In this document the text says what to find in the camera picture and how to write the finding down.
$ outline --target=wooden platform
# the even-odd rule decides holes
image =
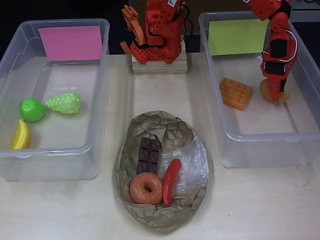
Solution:
[[[166,64],[164,61],[148,61],[146,64],[140,64],[132,55],[133,74],[186,74],[188,66],[185,41],[181,46],[182,51],[172,64]]]

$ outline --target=white cable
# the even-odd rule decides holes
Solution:
[[[292,59],[294,59],[297,55],[297,51],[298,51],[298,40],[296,38],[296,36],[289,30],[285,30],[287,33],[291,34],[295,40],[295,51],[294,51],[294,54],[293,56],[289,59],[289,60],[278,60],[279,62],[284,62],[284,63],[287,63],[287,62],[290,62]]]

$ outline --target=red robot arm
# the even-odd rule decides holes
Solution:
[[[181,34],[185,23],[183,5],[183,0],[147,0],[145,2],[145,34],[140,34],[142,28],[137,25],[139,24],[138,13],[134,8],[124,6],[122,14],[125,28],[135,35],[130,51],[139,63],[163,60],[167,64],[172,64],[179,56],[182,50]]]
[[[269,46],[262,52],[262,74],[268,78],[270,97],[277,102],[297,58],[298,43],[288,20],[290,0],[243,0],[262,21],[271,20]]]

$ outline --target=clear plastic container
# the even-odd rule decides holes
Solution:
[[[38,29],[99,26],[100,60],[48,61]],[[104,139],[108,85],[109,23],[105,19],[27,21],[22,23],[0,62],[0,177],[9,181],[91,179],[97,176]],[[28,122],[28,149],[8,149],[25,98],[45,102],[75,91],[82,99],[78,114],[46,109],[43,119]]]
[[[201,46],[210,71],[212,121],[217,151],[225,167],[306,165],[320,154],[320,70],[292,27],[298,41],[298,57],[287,79],[285,104],[273,104],[260,93],[261,55],[211,56],[208,46],[210,21],[257,17],[249,11],[205,12],[199,17]],[[230,78],[253,88],[244,111],[223,104],[219,83]]]

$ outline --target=toy donut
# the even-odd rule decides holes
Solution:
[[[153,173],[140,173],[130,184],[130,195],[136,204],[158,205],[162,202],[162,181]]]

